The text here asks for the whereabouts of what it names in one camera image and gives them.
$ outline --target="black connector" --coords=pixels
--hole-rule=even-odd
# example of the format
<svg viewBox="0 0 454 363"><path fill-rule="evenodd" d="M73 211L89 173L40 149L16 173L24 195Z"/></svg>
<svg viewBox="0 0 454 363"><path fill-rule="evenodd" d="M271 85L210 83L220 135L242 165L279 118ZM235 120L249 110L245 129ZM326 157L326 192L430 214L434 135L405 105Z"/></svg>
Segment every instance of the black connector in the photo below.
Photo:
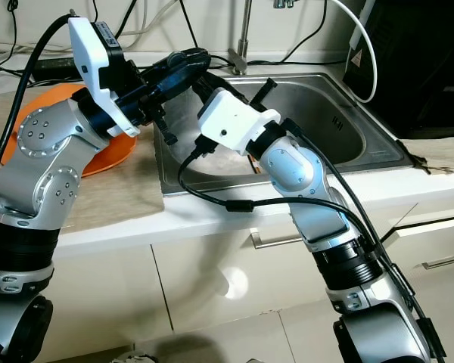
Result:
<svg viewBox="0 0 454 363"><path fill-rule="evenodd" d="M267 108L262 105L262 102L264 101L264 98L266 98L266 96L277 86L278 84L273 79L268 78L266 83L264 83L260 90L257 91L254 98L250 101L251 107L257 112L264 112L267 110Z"/></svg>
<svg viewBox="0 0 454 363"><path fill-rule="evenodd" d="M281 123L281 127L284 130L289 131L297 138L299 138L303 134L303 130L292 119L289 118L285 119Z"/></svg>
<svg viewBox="0 0 454 363"><path fill-rule="evenodd" d="M200 135L195 139L195 145L197 146L193 153L195 153L195 159L197 159L200 155L204 154L213 154L215 152L215 148L219 143L215 142L214 140L210 140L207 136Z"/></svg>
<svg viewBox="0 0 454 363"><path fill-rule="evenodd" d="M253 200L226 200L225 208L228 212L252 213L253 203Z"/></svg>

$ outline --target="drawer handle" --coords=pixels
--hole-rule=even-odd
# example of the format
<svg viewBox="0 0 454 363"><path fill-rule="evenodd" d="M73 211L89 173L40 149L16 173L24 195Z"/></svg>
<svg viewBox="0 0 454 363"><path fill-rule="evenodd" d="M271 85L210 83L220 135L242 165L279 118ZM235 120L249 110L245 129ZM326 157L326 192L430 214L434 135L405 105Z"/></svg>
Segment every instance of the drawer handle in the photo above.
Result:
<svg viewBox="0 0 454 363"><path fill-rule="evenodd" d="M422 266L424 266L426 270L430 270L431 268L450 265L451 263L454 263L454 256L449 257L447 259L440 259L439 261L424 262L422 263Z"/></svg>
<svg viewBox="0 0 454 363"><path fill-rule="evenodd" d="M252 240L252 244L256 250L260 248L267 248L267 247L274 247L274 246L281 246L282 244L294 244L296 242L303 242L303 238L295 237L295 238L285 238L282 240L273 240L271 242L263 243L263 240L260 238L259 232L252 232L250 234L250 239Z"/></svg>

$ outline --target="stainless steel sink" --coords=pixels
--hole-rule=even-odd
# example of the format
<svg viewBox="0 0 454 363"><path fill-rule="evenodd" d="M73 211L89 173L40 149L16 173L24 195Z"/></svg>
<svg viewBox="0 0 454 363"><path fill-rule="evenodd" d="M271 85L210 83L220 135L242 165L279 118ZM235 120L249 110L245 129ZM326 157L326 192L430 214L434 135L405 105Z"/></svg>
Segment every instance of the stainless steel sink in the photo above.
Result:
<svg viewBox="0 0 454 363"><path fill-rule="evenodd" d="M227 80L251 99L268 77L278 87L268 94L263 105L276 109L282 119L294 120L341 172L412 165L397 143L325 74L243 76ZM165 104L165 121L179 141L168 147L155 129L154 144L164 194L182 191L176 181L177 171L194 150L194 140L200 134L197 113L201 108L200 98L192 90ZM185 180L197 189L216 190L268 182L269 177L256 174L247 157L218 146L214 154L191 164Z"/></svg>

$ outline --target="wall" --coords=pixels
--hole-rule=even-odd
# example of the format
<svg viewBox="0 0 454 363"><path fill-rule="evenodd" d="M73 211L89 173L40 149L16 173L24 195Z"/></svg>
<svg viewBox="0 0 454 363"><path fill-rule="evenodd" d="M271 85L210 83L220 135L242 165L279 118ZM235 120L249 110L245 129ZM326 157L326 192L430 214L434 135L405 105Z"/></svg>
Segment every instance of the wall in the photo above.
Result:
<svg viewBox="0 0 454 363"><path fill-rule="evenodd" d="M0 41L13 39L11 15L6 10L8 0L0 0ZM168 0L148 1L148 22ZM345 0L356 14L363 0ZM130 0L97 0L99 20L113 30L120 25ZM141 26L144 0L138 0L126 27ZM199 45L210 51L237 48L240 36L244 0L185 0ZM36 41L45 28L58 16L73 8L77 14L94 17L92 0L19 0L16 10L20 42ZM272 0L253 0L249 29L251 51L285 51L316 29L322 18L323 0L299 0L292 9L274 9ZM323 30L309 40L301 51L346 51L354 25L331 2ZM133 37L121 38L128 45ZM67 29L58 33L52 44L68 45ZM161 22L138 44L138 51L172 51L189 48L191 38L179 4L166 12Z"/></svg>

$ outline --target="cabinet drawer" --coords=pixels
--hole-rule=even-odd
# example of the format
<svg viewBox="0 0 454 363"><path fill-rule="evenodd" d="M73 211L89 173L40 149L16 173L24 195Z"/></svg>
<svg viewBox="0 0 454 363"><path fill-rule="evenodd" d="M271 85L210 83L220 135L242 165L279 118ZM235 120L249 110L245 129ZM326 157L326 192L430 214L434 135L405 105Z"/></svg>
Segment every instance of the cabinet drawer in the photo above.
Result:
<svg viewBox="0 0 454 363"><path fill-rule="evenodd" d="M454 219L398 229L384 245L408 277L419 276L454 262Z"/></svg>
<svg viewBox="0 0 454 363"><path fill-rule="evenodd" d="M150 246L58 259L42 294L54 314L37 362L172 333Z"/></svg>
<svg viewBox="0 0 454 363"><path fill-rule="evenodd" d="M297 233L291 224L273 229L285 237ZM176 332L325 299L325 282L304 243L256 249L250 233L153 246ZM271 233L261 230L263 241L272 241Z"/></svg>
<svg viewBox="0 0 454 363"><path fill-rule="evenodd" d="M446 363L454 363L454 264L421 270L410 278L426 316L432 319L446 350Z"/></svg>
<svg viewBox="0 0 454 363"><path fill-rule="evenodd" d="M399 225L435 222L447 218L454 218L454 195L434 197L420 202L403 218Z"/></svg>

